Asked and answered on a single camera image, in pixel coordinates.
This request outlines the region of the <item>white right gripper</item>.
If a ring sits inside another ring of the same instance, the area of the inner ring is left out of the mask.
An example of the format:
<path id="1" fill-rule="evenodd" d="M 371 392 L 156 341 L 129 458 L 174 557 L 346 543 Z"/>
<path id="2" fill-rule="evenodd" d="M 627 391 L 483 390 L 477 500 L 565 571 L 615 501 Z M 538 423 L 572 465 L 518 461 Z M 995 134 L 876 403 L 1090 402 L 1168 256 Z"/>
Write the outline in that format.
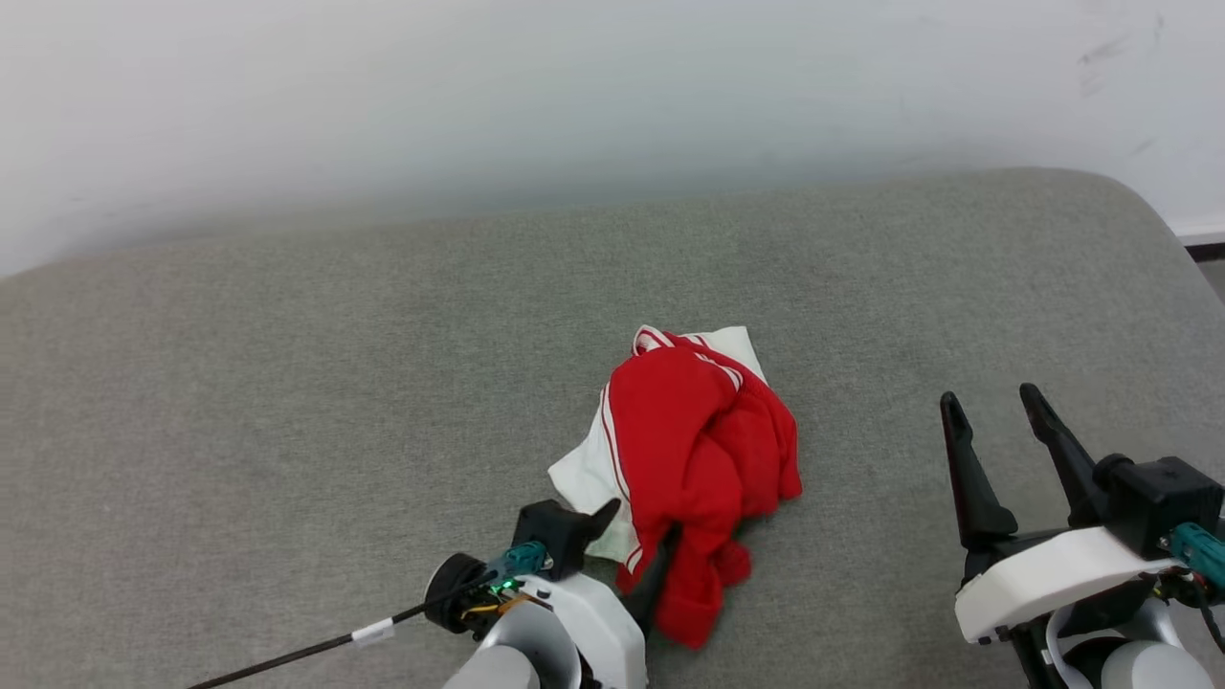
<path id="1" fill-rule="evenodd" d="M 1169 557 L 1147 560 L 1102 527 L 1102 489 L 1094 481 L 1098 462 L 1058 418 L 1036 384 L 1023 383 L 1019 397 L 1033 436 L 1054 460 L 1072 531 L 1002 559 L 959 588 L 954 613 L 968 644 L 978 644 L 980 638 L 998 638 L 1001 626 L 1011 628 L 1054 613 L 1140 574 L 1185 566 L 1182 560 Z M 989 549 L 1016 535 L 1016 515 L 993 493 L 971 445 L 974 432 L 967 411 L 954 392 L 942 394 L 940 414 L 960 546 L 967 552 Z"/>

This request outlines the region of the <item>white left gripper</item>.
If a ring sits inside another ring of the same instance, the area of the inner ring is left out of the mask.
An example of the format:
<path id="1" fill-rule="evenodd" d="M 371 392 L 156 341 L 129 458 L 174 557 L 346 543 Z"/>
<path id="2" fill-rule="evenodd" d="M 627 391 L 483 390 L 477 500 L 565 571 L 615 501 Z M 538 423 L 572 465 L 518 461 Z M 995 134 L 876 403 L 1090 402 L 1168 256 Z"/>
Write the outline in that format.
<path id="1" fill-rule="evenodd" d="M 622 501 L 611 498 L 582 520 L 581 537 L 594 544 L 616 519 Z M 647 688 L 646 638 L 655 626 L 657 607 L 677 554 L 682 527 L 670 526 L 655 558 L 639 569 L 635 588 L 622 598 L 586 574 L 550 581 L 540 575 L 522 577 L 522 592 L 548 606 L 568 636 L 570 646 L 604 688 Z"/>

